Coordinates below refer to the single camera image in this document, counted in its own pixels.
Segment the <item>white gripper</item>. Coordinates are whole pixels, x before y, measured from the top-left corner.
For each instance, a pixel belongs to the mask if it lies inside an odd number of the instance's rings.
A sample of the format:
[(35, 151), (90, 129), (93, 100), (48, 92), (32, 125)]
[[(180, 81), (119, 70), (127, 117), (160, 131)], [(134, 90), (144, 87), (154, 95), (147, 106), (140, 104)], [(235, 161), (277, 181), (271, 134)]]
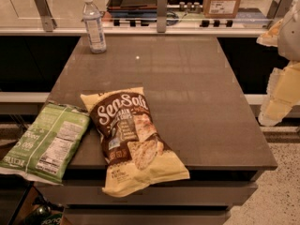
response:
[(258, 120), (272, 127), (280, 123), (300, 101), (300, 0), (296, 0), (283, 20), (277, 21), (261, 34), (256, 42), (278, 47), (278, 53), (291, 60), (284, 69), (274, 68), (267, 84)]

